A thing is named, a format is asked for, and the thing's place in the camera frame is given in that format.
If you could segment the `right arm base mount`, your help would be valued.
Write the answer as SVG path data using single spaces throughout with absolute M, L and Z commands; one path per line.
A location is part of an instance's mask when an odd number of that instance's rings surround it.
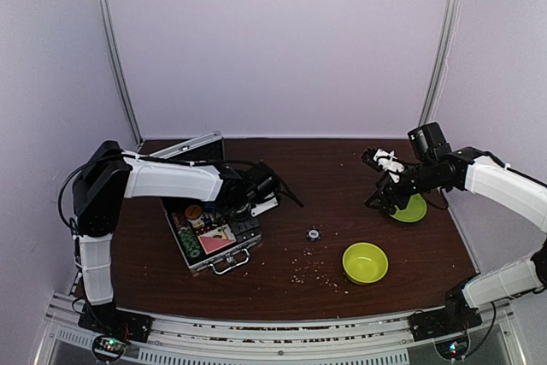
M 481 324 L 479 311 L 468 306 L 460 291 L 448 292 L 442 308 L 417 310 L 409 317 L 414 341 L 437 340 L 437 353 L 451 362 L 462 361 L 471 352 L 469 331 Z

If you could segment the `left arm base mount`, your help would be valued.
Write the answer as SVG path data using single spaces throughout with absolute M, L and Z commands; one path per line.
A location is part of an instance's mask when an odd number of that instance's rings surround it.
M 153 318 L 118 309 L 115 302 L 92 305 L 86 298 L 78 325 L 97 334 L 91 342 L 91 353 L 100 362 L 120 360 L 132 342 L 146 343 Z

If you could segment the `aluminium poker case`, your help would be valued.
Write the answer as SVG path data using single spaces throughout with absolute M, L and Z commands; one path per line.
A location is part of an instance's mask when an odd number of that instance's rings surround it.
M 219 131 L 213 131 L 181 143 L 163 145 L 159 150 L 153 151 L 151 155 L 173 160 L 221 160 L 224 158 L 223 137 Z M 213 203 L 203 203 L 197 200 L 173 197 L 164 197 L 161 199 L 161 203 L 174 239 L 185 259 L 186 265 L 193 274 L 209 268 L 215 274 L 223 275 L 250 261 L 250 248 L 257 244 L 232 244 L 223 250 L 218 250 L 208 255 L 202 248 L 202 255 L 199 258 L 191 259 L 183 250 L 178 232 L 183 229 L 192 230 L 198 239 L 200 235 L 222 227 L 226 217 L 221 215 L 221 209 Z M 205 227 L 203 228 L 194 229 L 190 221 L 185 218 L 185 209 L 193 204 L 199 205 L 203 210 L 203 214 L 199 218 L 205 223 Z

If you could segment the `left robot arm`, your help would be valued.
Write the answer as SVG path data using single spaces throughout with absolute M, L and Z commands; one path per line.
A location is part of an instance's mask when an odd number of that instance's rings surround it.
M 145 155 L 123 150 L 113 140 L 101 143 L 62 187 L 72 189 L 74 214 L 67 218 L 62 206 L 57 211 L 77 244 L 89 318 L 105 334 L 117 333 L 123 325 L 111 279 L 111 241 L 125 200 L 192 200 L 213 205 L 213 215 L 226 221 L 253 220 L 277 207 L 282 195 L 299 201 L 264 162 L 224 156 L 189 159 L 181 145 Z

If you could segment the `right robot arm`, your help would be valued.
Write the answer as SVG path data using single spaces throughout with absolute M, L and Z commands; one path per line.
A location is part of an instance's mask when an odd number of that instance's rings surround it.
M 408 133 L 415 160 L 404 161 L 394 151 L 368 148 L 362 162 L 379 172 L 379 180 L 365 204 L 388 215 L 404 211 L 410 199 L 429 191 L 457 190 L 476 197 L 486 207 L 488 227 L 500 211 L 512 222 L 534 227 L 546 236 L 546 184 L 503 162 L 488 150 L 473 146 L 454 149 L 440 125 L 431 122 Z M 457 331 L 471 312 L 499 300 L 517 298 L 546 289 L 546 247 L 503 259 L 499 268 L 464 280 L 445 297 L 438 313 L 444 331 Z

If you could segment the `white dealer button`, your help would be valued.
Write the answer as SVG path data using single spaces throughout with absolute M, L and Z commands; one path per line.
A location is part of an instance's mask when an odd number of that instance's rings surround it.
M 202 219 L 190 220 L 190 223 L 191 223 L 191 226 L 194 229 L 199 229 L 199 228 L 205 227 L 205 223 L 203 222 Z

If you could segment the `orange big blind button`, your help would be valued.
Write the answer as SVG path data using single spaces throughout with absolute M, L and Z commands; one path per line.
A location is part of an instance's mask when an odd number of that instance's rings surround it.
M 202 214 L 203 210 L 197 204 L 190 205 L 185 209 L 185 218 L 189 221 L 198 220 Z

